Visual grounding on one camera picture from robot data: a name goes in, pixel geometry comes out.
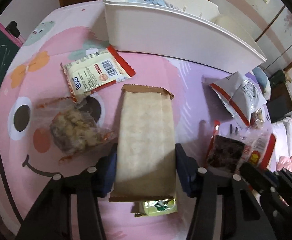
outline pink tablecloth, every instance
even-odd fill
[[[101,1],[59,8],[40,23],[8,69],[0,89],[0,151],[8,184],[23,218],[50,179],[22,167],[27,155],[30,156],[30,165],[42,172],[70,176],[94,165],[98,158],[108,153],[86,154],[58,165],[63,154],[51,141],[47,123],[36,116],[34,109],[44,99],[70,95],[60,63],[67,64],[83,57],[86,49],[102,48],[107,44]],[[228,73],[161,56],[120,55],[134,68],[136,75],[92,95],[94,106],[100,109],[98,124],[118,129],[123,84],[163,87],[175,95],[172,105],[176,142],[182,143],[189,156],[203,163],[214,120],[221,121],[224,132],[231,123],[234,126],[236,123],[215,92],[202,81],[223,78]],[[99,199],[107,239],[185,239],[194,200],[185,196],[179,182],[177,187],[179,212],[160,217],[135,218],[130,213],[132,203],[110,203],[107,198]],[[0,212],[7,227],[17,233],[19,223],[8,202],[1,177]],[[72,225],[73,239],[79,239],[76,219]]]

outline kraft paper packet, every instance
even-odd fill
[[[171,99],[163,88],[124,85],[111,202],[175,197],[175,134]]]

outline white plastic bin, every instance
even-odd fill
[[[103,0],[110,44],[121,51],[190,60],[234,73],[266,61],[253,38],[207,0],[165,0],[159,5]]]

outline cartoon face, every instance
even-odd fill
[[[51,30],[51,28],[53,28],[54,24],[55,24],[54,21],[40,23],[35,28],[35,30],[33,30],[32,33],[29,35],[29,37],[24,43],[24,46],[29,46],[39,41],[43,36],[45,36]]]
[[[111,144],[107,144],[99,150],[59,164],[64,153],[54,144],[49,125],[59,111],[73,103],[66,99],[56,105],[48,104],[48,107],[39,107],[44,103],[70,95],[65,77],[59,68],[61,62],[69,63],[69,57],[74,51],[92,46],[99,48],[105,43],[94,38],[88,28],[75,27],[65,30],[50,38],[38,53],[8,73],[2,83],[0,150],[8,184],[22,217],[27,215],[52,175],[57,172],[63,176],[79,174],[87,167],[95,165],[101,156],[107,155],[110,151]],[[172,101],[174,121],[178,124],[179,109],[184,104],[184,90],[178,68],[159,56],[136,53],[121,53],[121,55],[137,74],[129,80],[100,90],[88,99],[86,107],[91,108],[97,124],[118,132],[121,88],[125,83],[159,86],[173,93],[175,95]],[[140,225],[141,220],[136,220],[130,213],[131,203],[110,203],[106,198],[100,200],[99,205],[107,239],[123,237],[135,239],[139,234],[136,226]],[[142,219],[145,234],[151,231],[151,234],[160,235],[160,239],[164,240],[173,239],[179,232],[178,225],[181,224],[180,217],[172,214],[169,228],[163,236],[161,228],[167,227],[165,216],[151,218],[151,223],[148,221],[149,218]],[[78,226],[76,219],[72,225]]]

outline silver screw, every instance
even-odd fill
[[[204,167],[200,167],[200,168],[198,168],[197,171],[198,171],[199,173],[201,173],[201,174],[205,174],[205,173],[207,172],[206,168],[204,168]]]
[[[53,180],[59,180],[59,179],[61,179],[61,177],[62,177],[62,175],[57,173],[53,176]]]
[[[94,167],[94,166],[91,166],[91,167],[88,167],[87,168],[87,172],[89,172],[89,173],[94,173],[94,172],[96,172],[97,171],[97,169],[96,169],[96,167]]]
[[[241,177],[238,174],[234,174],[233,175],[233,179],[236,180],[236,181],[240,181],[241,180]]]

